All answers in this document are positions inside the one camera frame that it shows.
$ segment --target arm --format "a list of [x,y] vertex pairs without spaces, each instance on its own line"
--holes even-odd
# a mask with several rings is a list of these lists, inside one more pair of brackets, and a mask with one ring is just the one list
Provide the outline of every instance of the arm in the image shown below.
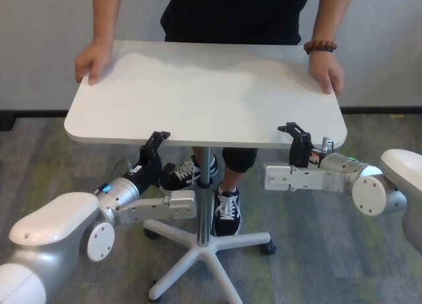
[[92,0],[94,8],[94,37],[91,44],[75,59],[75,77],[81,82],[89,71],[89,84],[101,77],[103,68],[111,61],[114,30],[121,0]]
[[92,4],[94,7],[94,41],[111,45],[121,0],[92,0]]
[[[312,40],[334,40],[351,0],[320,0]],[[343,70],[332,53],[313,51],[309,72],[327,94],[343,92]]]
[[312,40],[334,40],[351,0],[319,0]]

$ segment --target cable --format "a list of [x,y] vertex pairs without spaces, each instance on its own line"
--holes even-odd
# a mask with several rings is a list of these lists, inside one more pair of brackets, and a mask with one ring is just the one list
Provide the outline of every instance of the cable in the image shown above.
[[114,166],[113,170],[110,173],[110,176],[108,178],[108,183],[110,183],[111,181],[113,181],[112,177],[113,177],[114,173],[116,172],[117,167],[120,164],[124,163],[124,162],[126,162],[126,160],[125,159],[122,159],[122,160],[120,160],[119,162],[116,163],[116,165]]

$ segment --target finger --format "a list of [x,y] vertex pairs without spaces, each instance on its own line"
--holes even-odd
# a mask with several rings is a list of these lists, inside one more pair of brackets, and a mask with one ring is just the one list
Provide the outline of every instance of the finger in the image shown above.
[[322,91],[324,91],[325,94],[331,94],[333,92],[331,80],[328,76],[328,73],[318,73],[316,79],[318,80],[319,84],[321,85]]
[[84,75],[89,70],[89,63],[85,59],[76,58],[75,59],[75,78],[78,83],[82,81]]
[[330,76],[331,85],[334,92],[337,96],[339,96],[341,93],[343,93],[343,76],[338,71],[330,71],[328,75]]
[[103,71],[104,65],[105,65],[104,61],[94,60],[91,71],[90,71],[90,76],[88,78],[89,85],[94,85],[95,83],[98,82],[98,80],[100,79],[101,73]]

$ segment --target white wall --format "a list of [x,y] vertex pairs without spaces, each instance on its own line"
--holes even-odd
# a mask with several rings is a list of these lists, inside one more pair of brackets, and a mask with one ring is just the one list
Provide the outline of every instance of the white wall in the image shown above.
[[[124,0],[117,37],[163,40],[168,0]],[[422,106],[422,0],[354,0],[338,35],[342,106]],[[318,0],[301,15],[311,37]],[[0,0],[0,109],[67,109],[73,59],[92,35],[91,0]]]
[[[92,0],[0,0],[0,109],[68,109],[73,60],[92,37]],[[168,0],[123,0],[117,37],[163,40]]]

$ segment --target table top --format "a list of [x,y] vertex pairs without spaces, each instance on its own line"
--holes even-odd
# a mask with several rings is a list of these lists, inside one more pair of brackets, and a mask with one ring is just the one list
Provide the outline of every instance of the table top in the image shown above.
[[79,142],[289,148],[277,130],[296,122],[315,146],[347,130],[336,97],[307,72],[299,46],[117,41],[96,85],[84,77],[65,120]]

